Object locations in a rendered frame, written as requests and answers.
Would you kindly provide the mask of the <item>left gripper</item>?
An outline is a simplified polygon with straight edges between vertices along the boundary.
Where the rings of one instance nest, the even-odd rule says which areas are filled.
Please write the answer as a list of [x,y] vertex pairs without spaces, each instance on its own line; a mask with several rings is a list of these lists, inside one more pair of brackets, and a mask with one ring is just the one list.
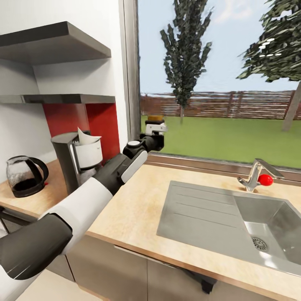
[[[146,135],[145,133],[140,134],[140,139],[147,139],[151,142],[152,149],[155,147],[164,147],[164,135]],[[151,149],[151,150],[152,150]]]

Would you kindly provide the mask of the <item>paper coffee filter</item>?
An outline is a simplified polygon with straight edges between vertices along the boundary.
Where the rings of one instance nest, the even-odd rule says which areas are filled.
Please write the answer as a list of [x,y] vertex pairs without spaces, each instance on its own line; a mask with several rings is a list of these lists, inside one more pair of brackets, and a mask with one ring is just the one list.
[[101,138],[101,136],[93,137],[93,136],[85,135],[79,128],[78,128],[78,134],[79,134],[79,140],[81,146],[93,144]]

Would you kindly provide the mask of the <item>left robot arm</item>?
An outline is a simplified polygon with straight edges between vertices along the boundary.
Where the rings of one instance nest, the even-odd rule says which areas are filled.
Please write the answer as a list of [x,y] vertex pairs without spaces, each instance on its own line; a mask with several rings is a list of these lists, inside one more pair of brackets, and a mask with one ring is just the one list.
[[140,139],[128,142],[70,196],[36,222],[0,238],[0,301],[16,301],[58,255],[77,244],[148,153],[164,147],[164,135],[154,132],[167,131],[167,126],[147,124]]

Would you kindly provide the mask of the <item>electric kettle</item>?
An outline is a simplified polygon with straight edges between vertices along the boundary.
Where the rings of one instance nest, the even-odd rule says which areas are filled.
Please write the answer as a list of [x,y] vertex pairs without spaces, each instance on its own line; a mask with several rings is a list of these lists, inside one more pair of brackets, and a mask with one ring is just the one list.
[[[7,162],[6,176],[12,192],[17,198],[38,193],[45,187],[48,168],[45,163],[34,157],[15,156]],[[42,177],[38,166],[43,170]]]

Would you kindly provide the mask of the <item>bottle of coffee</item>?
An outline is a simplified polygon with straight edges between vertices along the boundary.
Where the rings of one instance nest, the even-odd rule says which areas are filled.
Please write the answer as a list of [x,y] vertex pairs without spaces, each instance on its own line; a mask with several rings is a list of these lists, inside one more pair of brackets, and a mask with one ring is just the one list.
[[[152,125],[164,125],[165,120],[162,119],[162,115],[150,115],[148,116],[148,120],[145,121],[145,125],[152,124]],[[154,135],[162,135],[161,132],[154,132]],[[161,151],[163,148],[155,147],[152,151]]]

